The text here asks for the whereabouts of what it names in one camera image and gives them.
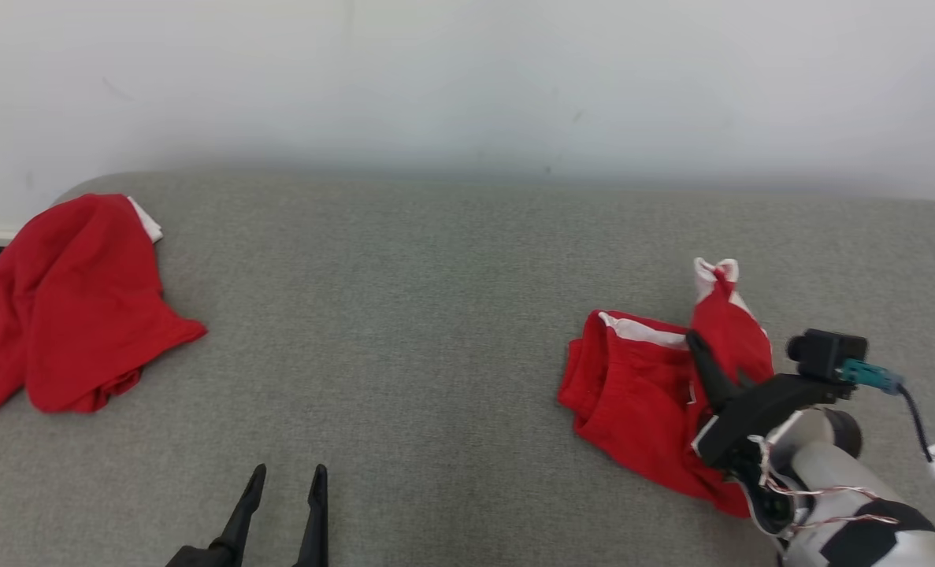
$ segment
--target teal connector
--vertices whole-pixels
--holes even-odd
[[[875,387],[890,395],[898,395],[899,385],[905,384],[905,376],[852,358],[846,358],[842,364],[842,380]]]

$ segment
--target wire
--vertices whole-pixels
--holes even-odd
[[[926,460],[932,463],[933,453],[929,451],[929,443],[926,441],[926,429],[922,426],[922,417],[918,415],[915,399],[911,397],[911,392],[909,392],[903,384],[898,384],[898,392],[905,396],[905,402],[909,405],[911,419],[915,423],[915,433],[918,436],[918,445],[922,448],[922,453],[926,456]]]

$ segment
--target robotic arm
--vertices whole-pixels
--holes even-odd
[[[687,341],[713,410],[692,445],[744,489],[780,565],[935,567],[934,525],[856,460],[852,416],[826,408],[857,384],[907,394],[899,376],[863,363],[866,339],[808,330],[788,345],[800,374],[754,387],[731,381],[697,333]]]

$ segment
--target red garment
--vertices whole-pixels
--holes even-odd
[[[161,298],[153,243],[128,198],[86,195],[0,255],[0,406],[25,384],[42,412],[95,412],[161,352],[206,333]]]
[[[774,374],[772,347],[735,293],[735,261],[697,262],[699,295],[692,328],[709,343],[727,376],[755,383]],[[668,323],[594,311],[569,344],[558,401],[575,412],[573,428],[636,473],[723,512],[748,517],[740,487],[705,466],[691,448],[711,417],[684,334]]]

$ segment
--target white wall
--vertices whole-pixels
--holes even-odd
[[[0,0],[0,228],[218,157],[935,198],[935,0]]]

